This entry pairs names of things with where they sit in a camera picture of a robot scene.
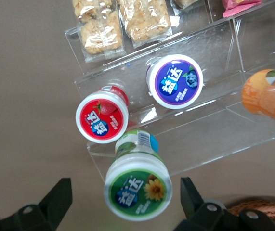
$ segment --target orange label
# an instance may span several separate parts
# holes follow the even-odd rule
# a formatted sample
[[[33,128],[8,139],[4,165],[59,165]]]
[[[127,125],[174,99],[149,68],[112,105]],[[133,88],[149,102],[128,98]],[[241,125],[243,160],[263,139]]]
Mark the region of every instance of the orange label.
[[[252,75],[243,87],[242,102],[248,111],[275,119],[275,70]]]

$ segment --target silver screw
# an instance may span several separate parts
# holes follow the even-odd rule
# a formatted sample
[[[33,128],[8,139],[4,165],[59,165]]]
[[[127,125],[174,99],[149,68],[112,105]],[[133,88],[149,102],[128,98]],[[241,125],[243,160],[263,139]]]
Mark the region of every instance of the silver screw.
[[[258,215],[252,211],[247,212],[247,216],[251,219],[258,219]]]
[[[30,212],[32,212],[32,210],[33,210],[33,208],[30,207],[30,206],[28,206],[28,207],[26,207],[26,208],[23,210],[23,214],[30,213]]]
[[[211,212],[215,212],[216,210],[218,210],[218,208],[215,205],[207,205],[207,209]]]

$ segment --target clear acrylic display stand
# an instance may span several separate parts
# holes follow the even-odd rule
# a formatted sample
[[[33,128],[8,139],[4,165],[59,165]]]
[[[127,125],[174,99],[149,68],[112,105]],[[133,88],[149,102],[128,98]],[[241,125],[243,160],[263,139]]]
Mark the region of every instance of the clear acrylic display stand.
[[[178,35],[140,50],[129,47],[127,56],[104,64],[86,64],[83,57],[80,61],[78,37],[70,40],[66,32],[85,73],[75,81],[81,97],[107,84],[121,86],[130,100],[130,121],[136,124],[132,128],[155,135],[171,175],[275,139],[275,120],[251,114],[241,102],[243,84],[253,73],[275,69],[275,0],[219,20],[213,18],[222,9],[215,4],[217,0],[209,0],[180,15],[198,12],[192,18],[193,22],[200,19],[198,29],[189,23],[186,27],[182,19]],[[168,54],[190,56],[203,71],[201,95],[182,110],[163,108],[148,94],[146,63]],[[115,158],[114,147],[115,143],[88,143],[103,179]]]

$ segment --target red label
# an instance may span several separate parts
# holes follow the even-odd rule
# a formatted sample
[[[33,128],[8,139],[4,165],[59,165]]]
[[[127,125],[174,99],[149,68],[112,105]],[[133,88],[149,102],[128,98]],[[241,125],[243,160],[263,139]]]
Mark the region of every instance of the red label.
[[[99,140],[114,138],[123,127],[123,114],[110,100],[96,99],[88,102],[80,113],[84,131]]]
[[[116,94],[117,96],[119,96],[124,101],[124,103],[127,106],[129,106],[129,99],[128,99],[126,93],[124,93],[124,91],[121,88],[116,87],[116,86],[108,85],[108,86],[102,87],[100,90],[107,90],[109,92],[112,92],[112,93]]]

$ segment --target cereal bar in plastic wrapper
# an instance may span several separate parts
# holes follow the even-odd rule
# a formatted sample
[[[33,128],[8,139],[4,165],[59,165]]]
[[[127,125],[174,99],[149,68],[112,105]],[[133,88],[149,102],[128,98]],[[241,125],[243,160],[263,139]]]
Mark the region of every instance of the cereal bar in plastic wrapper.
[[[262,0],[223,0],[223,6],[226,9],[223,17],[231,17],[261,3]]]
[[[202,0],[170,0],[172,9],[174,10],[175,15],[181,14],[184,10],[190,10],[193,8],[193,3],[199,2],[200,5],[204,4]]]
[[[134,48],[172,35],[165,0],[118,0],[121,19]]]
[[[116,0],[73,0],[85,61],[126,55]]]

